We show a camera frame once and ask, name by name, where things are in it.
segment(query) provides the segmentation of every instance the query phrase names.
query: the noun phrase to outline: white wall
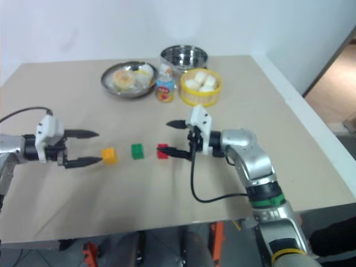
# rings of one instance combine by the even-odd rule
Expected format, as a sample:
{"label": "white wall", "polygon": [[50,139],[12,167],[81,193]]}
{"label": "white wall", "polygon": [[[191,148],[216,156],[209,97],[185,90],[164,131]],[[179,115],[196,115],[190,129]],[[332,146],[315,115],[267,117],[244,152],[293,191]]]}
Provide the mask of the white wall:
{"label": "white wall", "polygon": [[356,25],[356,1],[269,1],[261,51],[302,94]]}
{"label": "white wall", "polygon": [[[16,46],[5,66],[18,57],[24,62],[156,57],[176,44],[194,44],[210,55],[246,54],[265,14],[259,0],[31,0],[19,29],[8,24],[18,17],[13,1],[25,0],[7,0],[12,9],[6,11],[2,40],[9,49],[3,53]],[[18,35],[26,35],[21,48]]]}
{"label": "white wall", "polygon": [[22,62],[266,53],[303,92],[356,24],[352,0],[4,0],[6,79]]}

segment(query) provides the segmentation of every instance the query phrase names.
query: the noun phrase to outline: plate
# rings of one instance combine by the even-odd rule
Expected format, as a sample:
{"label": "plate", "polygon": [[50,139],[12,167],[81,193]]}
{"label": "plate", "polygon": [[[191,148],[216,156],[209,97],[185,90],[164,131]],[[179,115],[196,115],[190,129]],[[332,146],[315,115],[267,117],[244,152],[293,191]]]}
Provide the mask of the plate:
{"label": "plate", "polygon": [[[154,71],[153,77],[148,87],[137,86],[131,90],[122,91],[114,84],[113,77],[112,77],[114,72],[118,70],[138,71],[141,69],[141,67],[144,64],[150,65],[150,67]],[[116,95],[118,97],[124,97],[124,98],[135,98],[152,92],[155,89],[157,76],[158,76],[158,71],[152,64],[149,64],[147,62],[142,62],[142,61],[128,61],[128,62],[116,64],[108,68],[101,76],[101,84],[107,90],[107,92],[113,95]]]}

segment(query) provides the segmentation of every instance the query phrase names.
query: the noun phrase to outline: person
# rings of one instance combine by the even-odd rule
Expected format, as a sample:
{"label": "person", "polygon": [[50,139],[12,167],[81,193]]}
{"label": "person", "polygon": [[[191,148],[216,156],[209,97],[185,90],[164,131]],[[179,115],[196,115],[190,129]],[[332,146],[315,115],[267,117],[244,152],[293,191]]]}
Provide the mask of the person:
{"label": "person", "polygon": [[[325,257],[356,250],[356,217],[317,230],[309,238],[310,247],[317,256]],[[323,267],[355,267],[356,257],[321,263]]]}

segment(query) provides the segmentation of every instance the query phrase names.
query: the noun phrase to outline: red block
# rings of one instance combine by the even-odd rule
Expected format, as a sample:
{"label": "red block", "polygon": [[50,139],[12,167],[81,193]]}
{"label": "red block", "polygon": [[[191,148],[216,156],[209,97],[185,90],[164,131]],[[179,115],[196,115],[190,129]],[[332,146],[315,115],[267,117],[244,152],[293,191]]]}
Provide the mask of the red block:
{"label": "red block", "polygon": [[[158,144],[157,147],[167,147],[168,144]],[[164,154],[163,152],[157,150],[157,157],[159,159],[168,159],[168,155]]]}

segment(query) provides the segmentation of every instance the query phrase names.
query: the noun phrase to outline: yellow bowl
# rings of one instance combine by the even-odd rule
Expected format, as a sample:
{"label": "yellow bowl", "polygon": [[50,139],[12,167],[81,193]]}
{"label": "yellow bowl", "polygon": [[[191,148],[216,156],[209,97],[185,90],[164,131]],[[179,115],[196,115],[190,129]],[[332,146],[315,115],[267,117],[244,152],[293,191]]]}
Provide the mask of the yellow bowl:
{"label": "yellow bowl", "polygon": [[[209,75],[212,75],[217,80],[217,87],[213,92],[198,92],[188,88],[185,85],[186,80],[194,79],[195,75],[199,72],[203,71]],[[202,104],[204,107],[209,107],[219,100],[220,91],[223,86],[222,79],[219,74],[214,71],[207,70],[205,68],[194,68],[193,70],[189,70],[185,72],[180,78],[180,97],[184,102],[188,105],[196,106],[198,104]]]}

